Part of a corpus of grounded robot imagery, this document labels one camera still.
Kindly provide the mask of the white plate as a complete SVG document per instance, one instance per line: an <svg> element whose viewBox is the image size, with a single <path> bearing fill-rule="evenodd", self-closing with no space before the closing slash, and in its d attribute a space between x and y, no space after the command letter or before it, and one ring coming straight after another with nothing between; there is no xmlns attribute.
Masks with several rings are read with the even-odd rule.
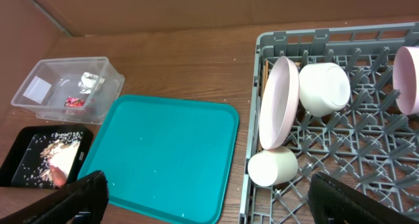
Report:
<svg viewBox="0 0 419 224"><path fill-rule="evenodd" d="M287 139L299 104L299 71L282 56L268 76L259 115L259 139L264 150L275 149Z"/></svg>

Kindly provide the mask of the clear plastic bin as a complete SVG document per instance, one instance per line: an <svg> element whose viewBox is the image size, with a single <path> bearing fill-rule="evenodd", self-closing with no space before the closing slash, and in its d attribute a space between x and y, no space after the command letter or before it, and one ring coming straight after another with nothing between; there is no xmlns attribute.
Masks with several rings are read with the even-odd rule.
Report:
<svg viewBox="0 0 419 224"><path fill-rule="evenodd" d="M78 83L84 72L105 79L100 89L95 88L90 94L80 93ZM101 124L124 82L124 75L104 56L46 59L31 70L11 104L34 112L39 119ZM81 98L85 104L65 107L68 97Z"/></svg>

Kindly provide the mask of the small white cup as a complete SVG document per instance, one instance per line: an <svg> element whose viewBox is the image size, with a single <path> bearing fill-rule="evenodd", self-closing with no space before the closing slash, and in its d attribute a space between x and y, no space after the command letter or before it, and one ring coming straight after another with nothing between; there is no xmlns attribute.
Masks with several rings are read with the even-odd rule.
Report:
<svg viewBox="0 0 419 224"><path fill-rule="evenodd" d="M287 147L263 150L253 155L247 165L251 180L261 187L291 181L297 175L297 171L297 158Z"/></svg>

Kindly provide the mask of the teal serving tray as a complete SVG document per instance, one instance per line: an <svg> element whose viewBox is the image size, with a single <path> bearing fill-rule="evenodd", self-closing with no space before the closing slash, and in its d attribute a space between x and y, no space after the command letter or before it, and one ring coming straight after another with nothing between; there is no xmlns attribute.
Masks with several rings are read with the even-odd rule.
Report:
<svg viewBox="0 0 419 224"><path fill-rule="evenodd" d="M238 126L227 104L124 95L79 176L101 170L115 206L170 223L216 223Z"/></svg>

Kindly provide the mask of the white napkin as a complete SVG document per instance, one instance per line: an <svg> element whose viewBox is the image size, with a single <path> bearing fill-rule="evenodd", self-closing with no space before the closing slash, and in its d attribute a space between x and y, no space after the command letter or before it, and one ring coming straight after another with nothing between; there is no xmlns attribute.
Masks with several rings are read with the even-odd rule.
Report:
<svg viewBox="0 0 419 224"><path fill-rule="evenodd" d="M105 79L93 73L84 72L78 83L81 94L90 94L93 89L100 89Z"/></svg>

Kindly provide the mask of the wooden chopstick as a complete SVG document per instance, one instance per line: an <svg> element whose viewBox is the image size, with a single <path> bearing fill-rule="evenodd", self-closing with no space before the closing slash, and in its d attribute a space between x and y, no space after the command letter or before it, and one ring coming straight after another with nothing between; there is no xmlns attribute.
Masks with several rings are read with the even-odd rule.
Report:
<svg viewBox="0 0 419 224"><path fill-rule="evenodd" d="M268 80L268 69L269 69L269 62L268 60L265 60L264 66L263 66L263 73L262 73L261 97L263 97L264 95L264 90L266 88L266 83Z"/></svg>

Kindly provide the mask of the black tray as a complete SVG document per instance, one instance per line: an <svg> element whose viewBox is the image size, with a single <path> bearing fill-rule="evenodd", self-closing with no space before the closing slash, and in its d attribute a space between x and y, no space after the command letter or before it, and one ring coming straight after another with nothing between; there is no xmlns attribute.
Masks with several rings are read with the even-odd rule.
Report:
<svg viewBox="0 0 419 224"><path fill-rule="evenodd" d="M93 140L93 133L82 124L54 125L54 126L28 126L22 129L13 143L5 161L1 165L1 186L16 187L12 184L12 178L19 167L24 153L35 134L51 134L53 132L82 132L82 140L79 150L73 162L66 184L77 179L81 166L88 154Z"/></svg>

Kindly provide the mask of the white saucer bowl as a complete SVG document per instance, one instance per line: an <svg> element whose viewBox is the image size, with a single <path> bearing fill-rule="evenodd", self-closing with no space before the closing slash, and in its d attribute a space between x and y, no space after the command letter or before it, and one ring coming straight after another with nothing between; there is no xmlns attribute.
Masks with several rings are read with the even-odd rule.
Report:
<svg viewBox="0 0 419 224"><path fill-rule="evenodd" d="M301 104L314 117L340 111L349 102L350 81L339 65L308 64L301 69L299 81Z"/></svg>

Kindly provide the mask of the red snack wrapper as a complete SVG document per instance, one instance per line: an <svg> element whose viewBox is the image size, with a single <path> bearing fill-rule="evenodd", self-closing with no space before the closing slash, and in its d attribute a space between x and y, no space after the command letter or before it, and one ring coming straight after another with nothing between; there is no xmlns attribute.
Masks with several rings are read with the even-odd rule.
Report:
<svg viewBox="0 0 419 224"><path fill-rule="evenodd" d="M68 97L65 101L65 107L82 107L85 104L85 101L81 98L72 98Z"/></svg>

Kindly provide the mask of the peanut food scraps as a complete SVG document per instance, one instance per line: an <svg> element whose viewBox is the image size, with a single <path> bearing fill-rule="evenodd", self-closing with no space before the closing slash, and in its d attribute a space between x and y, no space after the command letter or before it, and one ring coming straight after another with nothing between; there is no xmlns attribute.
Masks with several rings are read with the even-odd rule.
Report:
<svg viewBox="0 0 419 224"><path fill-rule="evenodd" d="M58 167L68 179L82 136L82 132L35 134L12 178L12 184L16 187L59 188L52 181L50 165Z"/></svg>

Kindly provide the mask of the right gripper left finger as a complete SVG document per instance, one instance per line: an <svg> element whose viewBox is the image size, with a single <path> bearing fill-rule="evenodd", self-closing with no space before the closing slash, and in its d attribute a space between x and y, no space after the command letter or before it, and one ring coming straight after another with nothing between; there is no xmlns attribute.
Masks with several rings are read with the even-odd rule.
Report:
<svg viewBox="0 0 419 224"><path fill-rule="evenodd" d="M96 170L1 219L1 224L101 223L109 202L105 174Z"/></svg>

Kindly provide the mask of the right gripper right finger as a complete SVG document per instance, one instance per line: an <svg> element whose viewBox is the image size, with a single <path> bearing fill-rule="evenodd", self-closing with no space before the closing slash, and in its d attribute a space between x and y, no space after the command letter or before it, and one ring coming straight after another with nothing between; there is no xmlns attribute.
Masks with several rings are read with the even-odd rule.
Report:
<svg viewBox="0 0 419 224"><path fill-rule="evenodd" d="M323 172L312 175L308 205L316 224L418 224Z"/></svg>

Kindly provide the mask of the grey dishwasher rack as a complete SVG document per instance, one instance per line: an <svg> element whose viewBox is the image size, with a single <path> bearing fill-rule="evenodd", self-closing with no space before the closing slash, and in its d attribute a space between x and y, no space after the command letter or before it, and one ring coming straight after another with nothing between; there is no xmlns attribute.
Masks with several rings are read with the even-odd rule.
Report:
<svg viewBox="0 0 419 224"><path fill-rule="evenodd" d="M337 113L314 117L300 107L286 139L297 175L261 187L244 176L240 223L311 223L310 178L324 172L379 203L418 219L418 116L404 115L392 86L400 47L418 45L418 24L271 31L258 36L247 157L259 151L259 111L265 60L286 56L298 67L332 62L350 80L351 96Z"/></svg>

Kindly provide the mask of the pink white bowl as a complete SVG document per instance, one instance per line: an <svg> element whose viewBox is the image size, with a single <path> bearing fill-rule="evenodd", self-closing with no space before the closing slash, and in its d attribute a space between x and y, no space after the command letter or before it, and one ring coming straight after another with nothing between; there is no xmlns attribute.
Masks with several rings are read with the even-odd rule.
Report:
<svg viewBox="0 0 419 224"><path fill-rule="evenodd" d="M418 113L418 47L401 47L393 63L393 89L400 95L396 104L405 115Z"/></svg>

